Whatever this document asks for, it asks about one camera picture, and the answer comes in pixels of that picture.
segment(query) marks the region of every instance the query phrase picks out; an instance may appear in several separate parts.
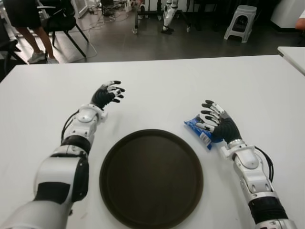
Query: gray floor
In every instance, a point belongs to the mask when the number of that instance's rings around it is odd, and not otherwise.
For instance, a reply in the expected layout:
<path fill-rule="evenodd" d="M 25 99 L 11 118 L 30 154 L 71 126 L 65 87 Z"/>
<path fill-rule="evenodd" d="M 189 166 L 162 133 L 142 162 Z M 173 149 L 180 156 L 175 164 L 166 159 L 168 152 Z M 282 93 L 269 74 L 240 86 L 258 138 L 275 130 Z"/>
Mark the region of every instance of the gray floor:
<path fill-rule="evenodd" d="M 146 61 L 186 58 L 209 58 L 245 55 L 277 54 L 278 46 L 295 46 L 298 34 L 279 33 L 270 26 L 255 25 L 247 44 L 239 39 L 223 39 L 226 27 L 214 32 L 209 20 L 203 20 L 203 30 L 186 32 L 183 20 L 175 19 L 172 35 L 161 34 L 162 21 L 156 18 L 140 20 L 138 34 L 132 33 L 134 14 L 121 12 L 116 22 L 109 22 L 102 27 L 90 29 L 99 19 L 99 15 L 87 13 L 78 20 L 79 26 L 90 36 L 89 45 L 81 34 L 75 30 L 71 36 L 86 53 L 84 59 L 70 40 L 63 33 L 57 33 L 54 54 L 61 63 L 65 62 L 115 62 L 115 61 Z M 22 49 L 20 56 L 27 60 L 32 53 L 31 47 L 23 38 L 19 39 Z"/>

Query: white stool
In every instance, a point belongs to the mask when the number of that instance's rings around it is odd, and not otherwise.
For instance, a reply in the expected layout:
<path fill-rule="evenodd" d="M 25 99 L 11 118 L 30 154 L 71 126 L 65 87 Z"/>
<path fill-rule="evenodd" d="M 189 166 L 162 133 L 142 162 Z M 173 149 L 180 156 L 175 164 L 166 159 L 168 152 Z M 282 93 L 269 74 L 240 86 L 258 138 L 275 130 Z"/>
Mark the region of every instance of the white stool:
<path fill-rule="evenodd" d="M 242 37 L 242 43 L 247 43 L 248 38 L 252 32 L 252 25 L 254 23 L 254 18 L 256 15 L 256 7 L 240 5 L 237 7 L 230 26 L 227 28 L 224 39 L 227 40 L 230 35 Z M 248 21 L 244 32 L 234 31 L 233 27 L 237 23 L 237 20 L 240 16 L 245 16 Z"/>

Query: round tray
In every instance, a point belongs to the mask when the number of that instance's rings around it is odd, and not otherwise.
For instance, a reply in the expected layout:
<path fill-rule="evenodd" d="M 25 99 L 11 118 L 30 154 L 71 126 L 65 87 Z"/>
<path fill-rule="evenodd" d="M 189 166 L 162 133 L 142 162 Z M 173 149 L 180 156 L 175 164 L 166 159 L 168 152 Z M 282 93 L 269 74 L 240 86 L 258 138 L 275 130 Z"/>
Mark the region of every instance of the round tray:
<path fill-rule="evenodd" d="M 163 130 L 142 130 L 121 139 L 107 154 L 100 191 L 108 210 L 136 229 L 168 229 L 185 220 L 203 191 L 196 153 Z"/>

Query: black cable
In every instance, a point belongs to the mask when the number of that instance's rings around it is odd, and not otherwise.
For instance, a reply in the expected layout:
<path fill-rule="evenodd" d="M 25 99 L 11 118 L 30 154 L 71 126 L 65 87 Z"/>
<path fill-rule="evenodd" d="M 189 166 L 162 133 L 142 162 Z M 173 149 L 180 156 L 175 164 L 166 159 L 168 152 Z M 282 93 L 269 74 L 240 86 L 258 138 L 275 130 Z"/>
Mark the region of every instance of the black cable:
<path fill-rule="evenodd" d="M 273 182 L 273 177 L 274 177 L 274 172 L 275 172 L 275 169 L 273 167 L 273 163 L 272 163 L 272 160 L 271 158 L 263 151 L 261 150 L 260 148 L 258 148 L 257 146 L 255 146 L 256 150 L 260 151 L 266 158 L 266 161 L 268 163 L 268 167 L 269 167 L 269 180 L 271 182 Z"/>
<path fill-rule="evenodd" d="M 64 134 L 65 134 L 65 131 L 67 130 L 67 128 L 71 125 L 71 123 L 72 123 L 72 120 L 71 120 L 71 118 L 73 117 L 73 116 L 75 116 L 77 113 L 79 112 L 79 110 L 78 111 L 76 111 L 76 112 L 74 112 L 73 114 L 71 114 L 70 115 L 70 117 L 67 119 L 67 121 L 65 122 L 65 125 L 63 125 L 63 128 L 62 128 L 62 131 L 61 131 L 61 143 L 63 142 L 63 136 L 64 136 Z"/>

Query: wall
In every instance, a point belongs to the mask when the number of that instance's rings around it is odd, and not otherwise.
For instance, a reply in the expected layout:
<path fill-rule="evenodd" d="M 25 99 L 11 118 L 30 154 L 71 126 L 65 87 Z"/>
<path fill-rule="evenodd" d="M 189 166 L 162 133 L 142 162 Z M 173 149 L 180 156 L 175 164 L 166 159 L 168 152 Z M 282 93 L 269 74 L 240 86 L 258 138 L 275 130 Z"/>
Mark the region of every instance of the wall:
<path fill-rule="evenodd" d="M 294 28 L 305 10 L 305 0 L 282 0 L 275 8 L 271 21 L 280 28 Z"/>

